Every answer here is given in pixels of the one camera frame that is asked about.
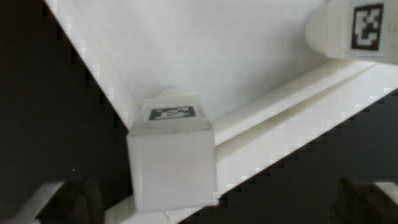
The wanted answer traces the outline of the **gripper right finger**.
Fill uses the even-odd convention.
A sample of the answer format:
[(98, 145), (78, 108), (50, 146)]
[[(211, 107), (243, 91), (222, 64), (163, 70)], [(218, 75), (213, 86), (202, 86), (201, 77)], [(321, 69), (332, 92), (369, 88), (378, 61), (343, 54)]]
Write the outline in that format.
[(398, 184), (339, 180), (330, 224), (398, 224)]

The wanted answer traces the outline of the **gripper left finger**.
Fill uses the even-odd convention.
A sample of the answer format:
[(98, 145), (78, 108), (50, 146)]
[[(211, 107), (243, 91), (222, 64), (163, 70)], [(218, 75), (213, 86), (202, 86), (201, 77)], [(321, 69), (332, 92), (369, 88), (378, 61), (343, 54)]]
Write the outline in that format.
[(105, 224), (105, 207), (92, 178), (44, 183), (10, 224)]

